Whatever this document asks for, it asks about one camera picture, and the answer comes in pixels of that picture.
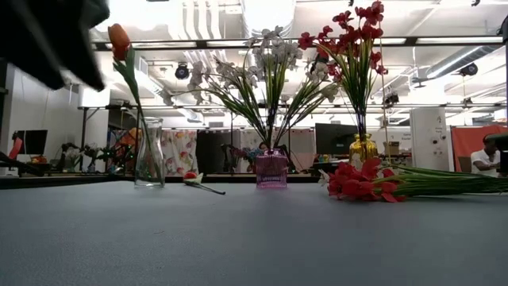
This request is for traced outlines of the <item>clear glass vase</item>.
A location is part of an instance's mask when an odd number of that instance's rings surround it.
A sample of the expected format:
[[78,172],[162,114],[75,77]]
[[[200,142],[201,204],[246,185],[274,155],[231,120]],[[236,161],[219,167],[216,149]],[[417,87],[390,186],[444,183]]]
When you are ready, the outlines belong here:
[[137,187],[164,187],[165,164],[161,146],[162,118],[146,117],[141,124],[134,183]]

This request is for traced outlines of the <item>red artificial flower bunch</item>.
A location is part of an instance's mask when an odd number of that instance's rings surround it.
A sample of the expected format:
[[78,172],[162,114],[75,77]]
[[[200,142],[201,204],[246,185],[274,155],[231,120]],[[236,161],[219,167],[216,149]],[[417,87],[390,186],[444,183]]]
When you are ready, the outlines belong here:
[[328,174],[329,195],[348,201],[398,203],[416,196],[508,193],[508,178],[388,165],[377,157],[361,168],[340,162]]
[[366,113],[375,80],[388,73],[382,50],[375,49],[375,42],[383,36],[383,19],[384,5],[375,0],[367,7],[334,16],[333,23],[341,29],[338,36],[333,37],[333,28],[327,25],[316,36],[304,32],[298,39],[300,48],[315,45],[318,54],[329,61],[328,73],[348,97],[360,139],[367,134]]

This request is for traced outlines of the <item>black monitor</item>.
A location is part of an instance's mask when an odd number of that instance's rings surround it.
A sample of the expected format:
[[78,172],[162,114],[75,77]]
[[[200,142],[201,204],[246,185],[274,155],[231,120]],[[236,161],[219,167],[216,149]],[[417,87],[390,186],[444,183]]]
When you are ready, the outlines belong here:
[[316,152],[320,155],[348,155],[356,134],[356,126],[316,123]]
[[19,130],[13,133],[14,142],[21,141],[18,154],[43,155],[48,131],[46,129]]

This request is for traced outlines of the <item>blue table mat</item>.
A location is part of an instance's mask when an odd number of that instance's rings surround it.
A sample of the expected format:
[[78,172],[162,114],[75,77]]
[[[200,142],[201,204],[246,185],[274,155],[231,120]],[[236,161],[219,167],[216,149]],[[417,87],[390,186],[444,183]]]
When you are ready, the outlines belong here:
[[508,286],[508,196],[353,203],[317,184],[0,191],[0,286]]

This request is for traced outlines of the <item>person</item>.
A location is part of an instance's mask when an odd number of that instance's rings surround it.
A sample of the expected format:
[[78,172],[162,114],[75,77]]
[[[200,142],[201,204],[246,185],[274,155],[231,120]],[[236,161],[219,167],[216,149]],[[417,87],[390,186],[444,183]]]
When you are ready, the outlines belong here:
[[499,177],[501,154],[494,141],[483,138],[483,148],[471,154],[471,172],[484,176]]

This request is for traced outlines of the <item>long ceiling light strip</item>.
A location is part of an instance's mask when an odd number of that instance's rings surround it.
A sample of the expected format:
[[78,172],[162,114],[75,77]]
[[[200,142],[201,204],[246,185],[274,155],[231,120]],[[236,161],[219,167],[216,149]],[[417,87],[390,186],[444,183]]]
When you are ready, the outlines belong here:
[[[137,50],[207,50],[207,49],[245,49],[246,39],[215,39],[215,40],[177,40],[177,41],[133,41],[131,45]],[[426,47],[426,46],[481,46],[505,44],[502,36],[470,36],[470,37],[384,37],[376,39],[374,46],[386,47]]]

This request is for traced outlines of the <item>orange partition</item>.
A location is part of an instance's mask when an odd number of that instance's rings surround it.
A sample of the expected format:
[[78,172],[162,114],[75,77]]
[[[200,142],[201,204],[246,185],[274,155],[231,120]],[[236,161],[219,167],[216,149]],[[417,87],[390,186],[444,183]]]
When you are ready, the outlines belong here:
[[483,138],[489,134],[506,133],[508,127],[480,126],[451,128],[452,153],[456,172],[471,172],[471,154],[483,148]]

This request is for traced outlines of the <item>yellow glass vase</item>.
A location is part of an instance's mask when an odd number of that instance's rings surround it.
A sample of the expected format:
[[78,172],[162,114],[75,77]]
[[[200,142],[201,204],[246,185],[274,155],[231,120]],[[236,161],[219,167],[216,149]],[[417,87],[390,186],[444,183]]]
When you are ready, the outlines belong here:
[[356,133],[354,135],[355,141],[349,146],[349,162],[350,163],[363,163],[366,160],[377,157],[378,149],[374,141],[371,140],[371,134],[366,133],[364,139]]

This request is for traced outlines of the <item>black partition panel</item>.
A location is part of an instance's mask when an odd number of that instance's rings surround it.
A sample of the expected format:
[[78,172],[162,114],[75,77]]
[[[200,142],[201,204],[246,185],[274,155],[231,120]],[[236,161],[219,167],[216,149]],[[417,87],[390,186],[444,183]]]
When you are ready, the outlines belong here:
[[229,131],[199,130],[195,150],[198,170],[205,175],[227,172],[229,163],[222,146],[230,143]]

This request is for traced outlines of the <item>floral curtain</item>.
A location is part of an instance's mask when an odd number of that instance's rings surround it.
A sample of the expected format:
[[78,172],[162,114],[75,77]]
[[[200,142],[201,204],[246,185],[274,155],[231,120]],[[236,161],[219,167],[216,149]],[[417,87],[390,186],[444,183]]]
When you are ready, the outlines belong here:
[[198,171],[196,145],[195,130],[163,131],[161,146],[166,176],[183,176],[187,172]]

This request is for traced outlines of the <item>silver ceiling duct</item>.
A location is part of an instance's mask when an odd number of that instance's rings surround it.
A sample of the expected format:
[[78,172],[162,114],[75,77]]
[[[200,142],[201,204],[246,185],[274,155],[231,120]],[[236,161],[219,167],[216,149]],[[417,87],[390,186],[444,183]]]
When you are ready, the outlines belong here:
[[477,59],[501,48],[500,45],[482,45],[477,47],[465,47],[453,53],[451,56],[441,60],[437,64],[429,67],[425,72],[427,79],[440,78],[458,69],[461,69]]

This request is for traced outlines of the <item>pink glass vase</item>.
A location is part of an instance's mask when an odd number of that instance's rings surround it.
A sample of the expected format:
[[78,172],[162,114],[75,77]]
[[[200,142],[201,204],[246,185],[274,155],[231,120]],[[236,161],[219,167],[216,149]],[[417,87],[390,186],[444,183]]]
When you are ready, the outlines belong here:
[[281,149],[267,149],[256,157],[256,187],[287,187],[287,156]]

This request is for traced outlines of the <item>black stand frame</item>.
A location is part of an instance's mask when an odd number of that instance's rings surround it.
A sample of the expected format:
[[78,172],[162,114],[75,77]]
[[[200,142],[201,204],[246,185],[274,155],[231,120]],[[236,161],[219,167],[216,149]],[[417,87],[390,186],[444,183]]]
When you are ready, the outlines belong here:
[[[114,110],[135,113],[136,106],[107,105],[107,106],[78,106],[83,112],[83,126],[81,130],[82,145],[88,142],[87,134],[93,129],[108,126],[108,115],[99,123],[88,124],[88,121],[97,113],[103,114],[104,110],[112,113]],[[236,130],[254,130],[247,124],[244,118],[232,114],[221,106],[145,106],[143,108],[146,116],[153,116],[163,119],[163,129],[169,130],[224,130],[230,133]]]

